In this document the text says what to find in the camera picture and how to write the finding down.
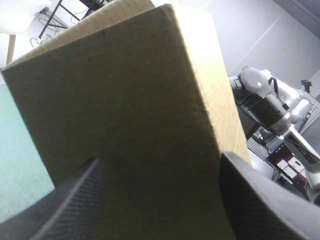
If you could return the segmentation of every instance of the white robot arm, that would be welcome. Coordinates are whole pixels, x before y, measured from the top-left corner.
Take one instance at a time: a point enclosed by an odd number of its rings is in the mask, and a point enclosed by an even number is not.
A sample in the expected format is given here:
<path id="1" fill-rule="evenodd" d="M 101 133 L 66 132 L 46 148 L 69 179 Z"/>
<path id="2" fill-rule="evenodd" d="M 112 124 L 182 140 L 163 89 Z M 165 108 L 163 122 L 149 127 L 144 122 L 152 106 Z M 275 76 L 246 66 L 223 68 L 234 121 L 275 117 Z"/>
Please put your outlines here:
<path id="1" fill-rule="evenodd" d="M 307 194 L 310 201 L 317 204 L 320 155 L 294 125 L 308 115 L 310 101 L 268 70 L 245 67 L 238 76 L 229 77 L 229 81 L 237 104 L 262 127 L 276 134 L 303 164 L 308 179 Z"/>

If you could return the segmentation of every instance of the wire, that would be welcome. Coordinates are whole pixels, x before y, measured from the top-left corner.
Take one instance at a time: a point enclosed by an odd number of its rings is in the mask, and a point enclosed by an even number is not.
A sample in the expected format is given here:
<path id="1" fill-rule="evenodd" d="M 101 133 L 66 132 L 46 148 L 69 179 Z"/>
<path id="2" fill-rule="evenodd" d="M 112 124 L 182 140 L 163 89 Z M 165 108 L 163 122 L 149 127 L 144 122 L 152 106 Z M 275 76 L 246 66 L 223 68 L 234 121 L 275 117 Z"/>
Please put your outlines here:
<path id="1" fill-rule="evenodd" d="M 74 13 L 74 15 L 78 15 L 78 14 L 83 14 L 84 12 L 88 11 L 89 8 L 86 8 L 85 10 L 81 11 L 81 12 L 78 12 L 78 13 Z M 73 22 L 72 21 L 72 18 L 74 18 L 74 16 L 71 16 L 70 18 L 70 22 L 72 22 L 73 24 L 77 24 L 76 22 Z"/>

